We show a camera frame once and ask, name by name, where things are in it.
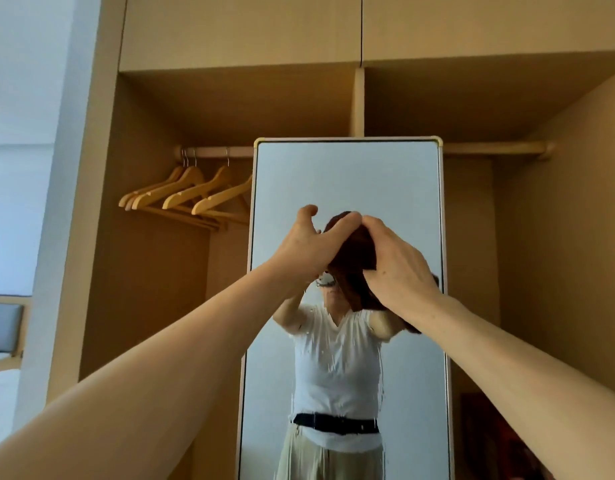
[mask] full-length mirror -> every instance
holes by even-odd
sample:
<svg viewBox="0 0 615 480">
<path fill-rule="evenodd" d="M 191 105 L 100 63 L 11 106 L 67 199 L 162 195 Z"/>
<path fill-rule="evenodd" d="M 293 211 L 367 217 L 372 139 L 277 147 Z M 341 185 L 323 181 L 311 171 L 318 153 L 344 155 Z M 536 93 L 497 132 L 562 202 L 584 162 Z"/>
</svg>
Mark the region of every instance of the full-length mirror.
<svg viewBox="0 0 615 480">
<path fill-rule="evenodd" d="M 250 266 L 314 203 L 324 232 L 349 210 L 380 217 L 443 288 L 441 164 L 436 139 L 260 141 Z M 353 281 L 331 270 L 297 290 L 248 349 L 239 480 L 451 478 L 446 357 Z"/>
</svg>

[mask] beige pants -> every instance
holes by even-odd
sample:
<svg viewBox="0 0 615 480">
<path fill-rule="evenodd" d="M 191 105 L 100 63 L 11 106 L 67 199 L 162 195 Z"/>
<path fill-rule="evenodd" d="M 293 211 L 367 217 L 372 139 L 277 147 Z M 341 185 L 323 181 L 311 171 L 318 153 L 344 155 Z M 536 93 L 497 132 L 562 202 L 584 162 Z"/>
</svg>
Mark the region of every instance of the beige pants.
<svg viewBox="0 0 615 480">
<path fill-rule="evenodd" d="M 275 480 L 383 480 L 383 448 L 363 453 L 327 450 L 290 424 Z"/>
</svg>

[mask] wooden wardrobe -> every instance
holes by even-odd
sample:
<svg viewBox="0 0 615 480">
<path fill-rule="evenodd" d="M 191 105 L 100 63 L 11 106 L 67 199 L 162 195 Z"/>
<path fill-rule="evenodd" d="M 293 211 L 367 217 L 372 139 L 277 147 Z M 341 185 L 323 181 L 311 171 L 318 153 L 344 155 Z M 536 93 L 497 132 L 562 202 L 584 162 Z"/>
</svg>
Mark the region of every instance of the wooden wardrobe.
<svg viewBox="0 0 615 480">
<path fill-rule="evenodd" d="M 447 156 L 449 293 L 615 390 L 615 0 L 102 0 L 84 116 L 61 286 L 35 291 L 56 319 L 48 401 L 245 274 L 247 226 L 117 203 L 178 144 L 257 137 L 551 142 Z M 172 478 L 234 478 L 239 373 Z M 455 367 L 453 387 L 462 480 L 475 386 Z"/>
</svg>

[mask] left hand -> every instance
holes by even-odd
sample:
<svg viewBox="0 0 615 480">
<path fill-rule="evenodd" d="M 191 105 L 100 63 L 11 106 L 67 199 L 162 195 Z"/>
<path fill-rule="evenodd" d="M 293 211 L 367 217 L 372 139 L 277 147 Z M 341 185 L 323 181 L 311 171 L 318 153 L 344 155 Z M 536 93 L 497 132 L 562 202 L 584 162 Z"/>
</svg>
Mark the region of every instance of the left hand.
<svg viewBox="0 0 615 480">
<path fill-rule="evenodd" d="M 294 225 L 271 258 L 297 283 L 309 283 L 323 273 L 345 239 L 361 225 L 361 215 L 351 212 L 328 232 L 317 232 L 312 217 L 318 210 L 316 205 L 298 210 Z"/>
</svg>

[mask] white shirt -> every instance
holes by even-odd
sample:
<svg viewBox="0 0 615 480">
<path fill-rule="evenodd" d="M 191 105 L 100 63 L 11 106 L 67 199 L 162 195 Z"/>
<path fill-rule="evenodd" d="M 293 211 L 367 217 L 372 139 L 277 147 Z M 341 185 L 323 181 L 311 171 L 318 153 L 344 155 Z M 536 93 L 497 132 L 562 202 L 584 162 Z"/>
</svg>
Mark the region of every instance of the white shirt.
<svg viewBox="0 0 615 480">
<path fill-rule="evenodd" d="M 350 419 L 379 415 L 381 342 L 370 330 L 370 313 L 348 312 L 337 327 L 323 305 L 301 305 L 306 322 L 295 340 L 296 389 L 292 417 L 324 413 Z M 381 434 L 337 435 L 301 428 L 328 450 L 363 452 L 381 446 Z"/>
</svg>

